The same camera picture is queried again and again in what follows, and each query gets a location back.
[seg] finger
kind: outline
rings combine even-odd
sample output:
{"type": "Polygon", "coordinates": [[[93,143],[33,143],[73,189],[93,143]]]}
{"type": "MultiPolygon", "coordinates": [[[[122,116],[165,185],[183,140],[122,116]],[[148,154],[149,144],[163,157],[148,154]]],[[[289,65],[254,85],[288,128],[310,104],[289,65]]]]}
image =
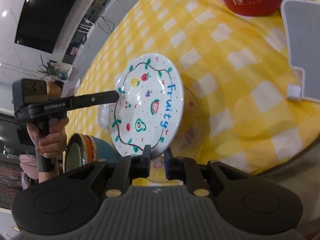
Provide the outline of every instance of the finger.
{"type": "Polygon", "coordinates": [[[56,151],[62,151],[66,148],[67,143],[65,141],[60,141],[56,143],[52,143],[46,146],[37,146],[36,151],[39,153],[50,153],[56,151]]]}
{"type": "Polygon", "coordinates": [[[27,131],[33,137],[39,136],[39,129],[34,123],[27,123],[27,131]]]}
{"type": "Polygon", "coordinates": [[[42,153],[41,155],[47,159],[57,158],[60,156],[62,151],[50,152],[50,153],[42,153]]]}
{"type": "Polygon", "coordinates": [[[56,133],[50,133],[46,137],[42,138],[39,141],[40,146],[46,146],[48,144],[56,143],[59,141],[66,140],[66,134],[64,132],[64,129],[61,132],[56,133]]]}
{"type": "Polygon", "coordinates": [[[55,122],[51,127],[50,127],[50,132],[60,132],[62,129],[68,124],[69,118],[67,116],[63,117],[59,121],[55,122]]]}

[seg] blue bowl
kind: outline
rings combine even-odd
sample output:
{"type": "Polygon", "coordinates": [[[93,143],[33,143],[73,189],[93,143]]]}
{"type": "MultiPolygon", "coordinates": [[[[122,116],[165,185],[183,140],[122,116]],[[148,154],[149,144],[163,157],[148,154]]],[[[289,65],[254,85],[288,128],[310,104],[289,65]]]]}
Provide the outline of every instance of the blue bowl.
{"type": "Polygon", "coordinates": [[[108,163],[117,163],[120,154],[114,150],[106,141],[89,135],[93,144],[94,155],[96,159],[106,159],[108,163]]]}

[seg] yellow checkered tablecloth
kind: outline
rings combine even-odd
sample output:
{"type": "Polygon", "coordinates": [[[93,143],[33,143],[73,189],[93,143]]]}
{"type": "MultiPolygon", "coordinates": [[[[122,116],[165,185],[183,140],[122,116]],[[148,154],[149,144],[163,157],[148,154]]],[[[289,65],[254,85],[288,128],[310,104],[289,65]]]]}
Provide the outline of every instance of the yellow checkered tablecloth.
{"type": "MultiPolygon", "coordinates": [[[[287,85],[298,81],[279,11],[243,17],[222,0],[140,0],[101,48],[77,94],[113,90],[130,60],[151,52],[168,57],[196,97],[199,163],[216,159],[257,174],[319,136],[319,104],[286,100],[287,85]]],[[[68,136],[111,142],[97,114],[98,106],[69,112],[68,136]]]]}

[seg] plate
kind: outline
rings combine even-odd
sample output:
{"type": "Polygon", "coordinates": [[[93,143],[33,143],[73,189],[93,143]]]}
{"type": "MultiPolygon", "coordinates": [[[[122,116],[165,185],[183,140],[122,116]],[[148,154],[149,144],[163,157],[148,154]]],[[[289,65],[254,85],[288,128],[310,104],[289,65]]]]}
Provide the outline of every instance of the plate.
{"type": "Polygon", "coordinates": [[[132,61],[118,79],[120,93],[109,108],[109,129],[122,156],[141,155],[151,145],[160,156],[179,128],[184,91],[176,67],[160,54],[146,54],[132,61]]]}

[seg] cable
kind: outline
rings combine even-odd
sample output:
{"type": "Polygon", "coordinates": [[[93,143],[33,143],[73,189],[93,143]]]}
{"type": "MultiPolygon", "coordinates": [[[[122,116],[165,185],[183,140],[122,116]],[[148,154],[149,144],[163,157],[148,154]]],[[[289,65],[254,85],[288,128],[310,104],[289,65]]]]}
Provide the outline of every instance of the cable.
{"type": "Polygon", "coordinates": [[[101,26],[100,26],[100,24],[99,24],[99,18],[98,17],[96,17],[96,16],[94,16],[92,13],[90,13],[93,17],[95,17],[95,19],[96,19],[96,22],[97,22],[97,24],[98,24],[98,26],[100,27],[100,29],[102,29],[103,31],[104,31],[104,33],[106,33],[106,34],[110,34],[110,33],[108,33],[108,32],[106,32],[101,26]]]}
{"type": "Polygon", "coordinates": [[[111,32],[113,32],[113,31],[115,30],[115,25],[114,25],[114,23],[113,23],[113,22],[111,22],[111,21],[106,20],[102,15],[101,15],[101,17],[102,17],[102,19],[104,20],[104,22],[105,22],[107,25],[108,25],[108,23],[107,23],[107,22],[112,23],[112,25],[113,25],[112,30],[110,29],[109,25],[108,25],[108,28],[109,28],[109,30],[110,30],[111,32]]]}
{"type": "Polygon", "coordinates": [[[107,33],[107,32],[100,26],[99,20],[97,20],[97,24],[98,24],[98,26],[100,27],[100,29],[102,29],[106,34],[110,34],[110,33],[107,33]]]}

